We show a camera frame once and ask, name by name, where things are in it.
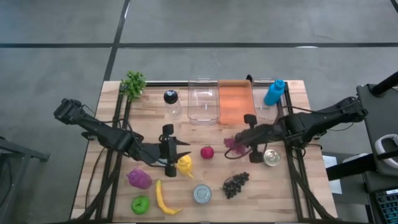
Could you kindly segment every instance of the can lid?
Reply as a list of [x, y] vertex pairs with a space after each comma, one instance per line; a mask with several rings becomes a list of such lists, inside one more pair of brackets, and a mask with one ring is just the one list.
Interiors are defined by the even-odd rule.
[[211, 199], [210, 188], [204, 184], [197, 185], [197, 187], [195, 187], [195, 190], [193, 190], [193, 198], [198, 203], [208, 203]]
[[267, 165], [277, 165], [280, 161], [280, 155], [277, 151], [273, 150], [273, 149], [268, 149], [266, 150], [266, 152], [264, 153], [264, 162]]
[[168, 104], [174, 104], [178, 101], [178, 94], [174, 90], [167, 90], [163, 95], [163, 99]]

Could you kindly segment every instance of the blue water bottle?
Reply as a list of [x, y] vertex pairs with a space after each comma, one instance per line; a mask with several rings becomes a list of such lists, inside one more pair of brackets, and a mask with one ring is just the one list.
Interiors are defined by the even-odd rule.
[[264, 103], [267, 106], [272, 106], [278, 102], [280, 96], [284, 94], [285, 91], [285, 82], [283, 80], [275, 80], [267, 92], [267, 95], [264, 97]]

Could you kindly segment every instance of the keyboard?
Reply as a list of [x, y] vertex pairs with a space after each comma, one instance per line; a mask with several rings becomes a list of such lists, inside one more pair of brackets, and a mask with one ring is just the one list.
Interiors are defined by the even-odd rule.
[[376, 199], [379, 202], [381, 218], [384, 219], [385, 223], [398, 224], [398, 193], [379, 192], [376, 194]]

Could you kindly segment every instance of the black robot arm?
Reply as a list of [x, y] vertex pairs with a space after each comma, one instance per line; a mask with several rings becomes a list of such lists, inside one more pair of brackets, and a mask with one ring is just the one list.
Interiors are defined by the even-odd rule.
[[360, 122], [368, 114], [366, 109], [355, 97], [348, 97], [328, 108], [312, 113], [295, 113], [280, 117], [274, 124], [260, 124], [254, 126], [255, 117], [245, 121], [250, 129], [245, 129], [235, 135], [237, 143], [245, 146], [265, 144], [274, 141], [284, 141], [286, 145], [302, 148], [315, 135], [323, 135], [327, 129], [337, 124]]
[[123, 153], [136, 161], [143, 161], [149, 166], [155, 162], [161, 163], [166, 176], [175, 177], [177, 172], [174, 164], [190, 152], [177, 153], [177, 145], [188, 145], [178, 141], [176, 137], [170, 136], [174, 132], [172, 124], [163, 127], [163, 134], [160, 135], [158, 144], [143, 143], [144, 137], [131, 130], [112, 128], [103, 121], [90, 116], [83, 110], [83, 106], [77, 100], [63, 99], [62, 104], [55, 110], [54, 116], [64, 124], [77, 124], [86, 129], [82, 136], [88, 140], [96, 137], [98, 142], [111, 150]]

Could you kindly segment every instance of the dark grapes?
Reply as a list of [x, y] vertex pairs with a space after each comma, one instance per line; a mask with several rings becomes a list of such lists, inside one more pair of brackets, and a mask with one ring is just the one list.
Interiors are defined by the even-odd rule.
[[226, 198], [231, 199], [238, 193], [242, 192], [242, 186], [245, 185], [246, 181], [249, 180], [249, 174], [243, 172], [241, 174], [233, 175], [228, 178], [223, 185], [222, 190], [224, 191]]

